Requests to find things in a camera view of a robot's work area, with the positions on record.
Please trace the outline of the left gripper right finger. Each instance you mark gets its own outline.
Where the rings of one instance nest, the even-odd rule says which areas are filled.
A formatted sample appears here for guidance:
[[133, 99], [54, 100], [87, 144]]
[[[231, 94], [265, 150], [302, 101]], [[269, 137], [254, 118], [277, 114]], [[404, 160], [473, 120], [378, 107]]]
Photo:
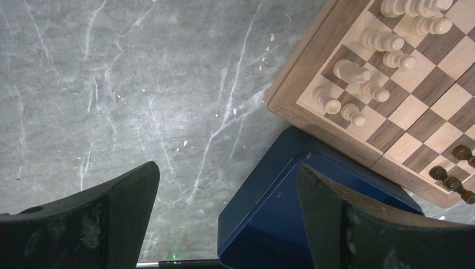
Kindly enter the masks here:
[[297, 191], [315, 268], [473, 268], [474, 226], [388, 206], [299, 166]]

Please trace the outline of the light wooden queen piece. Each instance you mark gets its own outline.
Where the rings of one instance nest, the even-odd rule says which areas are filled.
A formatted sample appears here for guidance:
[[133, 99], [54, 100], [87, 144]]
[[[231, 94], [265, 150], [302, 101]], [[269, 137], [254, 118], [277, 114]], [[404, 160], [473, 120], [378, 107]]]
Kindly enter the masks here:
[[383, 0], [380, 13], [384, 17], [432, 17], [448, 10], [452, 4], [452, 0]]

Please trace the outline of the light wooden knight piece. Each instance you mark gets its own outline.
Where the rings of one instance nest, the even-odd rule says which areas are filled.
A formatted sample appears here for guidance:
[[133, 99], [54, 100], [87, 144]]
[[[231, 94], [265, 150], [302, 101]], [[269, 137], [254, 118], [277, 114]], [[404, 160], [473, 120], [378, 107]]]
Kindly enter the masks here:
[[357, 63], [347, 59], [341, 59], [333, 66], [333, 73], [348, 84], [363, 84], [371, 79], [370, 71], [365, 67], [360, 67]]

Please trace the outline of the light wooden pawn piece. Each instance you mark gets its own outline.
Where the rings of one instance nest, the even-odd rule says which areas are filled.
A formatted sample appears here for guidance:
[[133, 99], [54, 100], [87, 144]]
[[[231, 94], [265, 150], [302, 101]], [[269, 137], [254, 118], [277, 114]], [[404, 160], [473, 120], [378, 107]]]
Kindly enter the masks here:
[[363, 126], [366, 117], [360, 112], [355, 104], [346, 104], [341, 108], [341, 116], [344, 120], [351, 122], [355, 126]]

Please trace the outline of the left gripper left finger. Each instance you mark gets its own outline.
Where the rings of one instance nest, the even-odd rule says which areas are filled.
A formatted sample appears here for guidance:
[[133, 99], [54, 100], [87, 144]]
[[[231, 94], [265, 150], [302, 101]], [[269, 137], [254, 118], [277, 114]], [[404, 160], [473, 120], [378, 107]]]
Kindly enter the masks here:
[[1, 215], [2, 268], [135, 268], [160, 182], [146, 162], [71, 196]]

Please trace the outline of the light wooden bishop piece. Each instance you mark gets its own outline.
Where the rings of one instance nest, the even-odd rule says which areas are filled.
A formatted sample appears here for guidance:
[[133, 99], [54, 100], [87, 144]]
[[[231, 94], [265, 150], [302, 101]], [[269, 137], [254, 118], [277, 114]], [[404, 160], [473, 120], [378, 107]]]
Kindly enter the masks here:
[[404, 46], [404, 39], [390, 31], [377, 29], [365, 29], [360, 35], [359, 43], [367, 49], [375, 49], [380, 52], [392, 52], [400, 50]]

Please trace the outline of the light wooden rook piece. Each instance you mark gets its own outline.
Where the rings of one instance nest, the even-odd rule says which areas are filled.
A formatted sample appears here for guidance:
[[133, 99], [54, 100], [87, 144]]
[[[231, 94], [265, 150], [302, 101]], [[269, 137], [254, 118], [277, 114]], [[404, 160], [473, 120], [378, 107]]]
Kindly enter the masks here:
[[312, 93], [312, 97], [324, 109], [325, 113], [333, 115], [341, 110], [341, 102], [333, 98], [330, 89], [326, 87], [316, 88]]

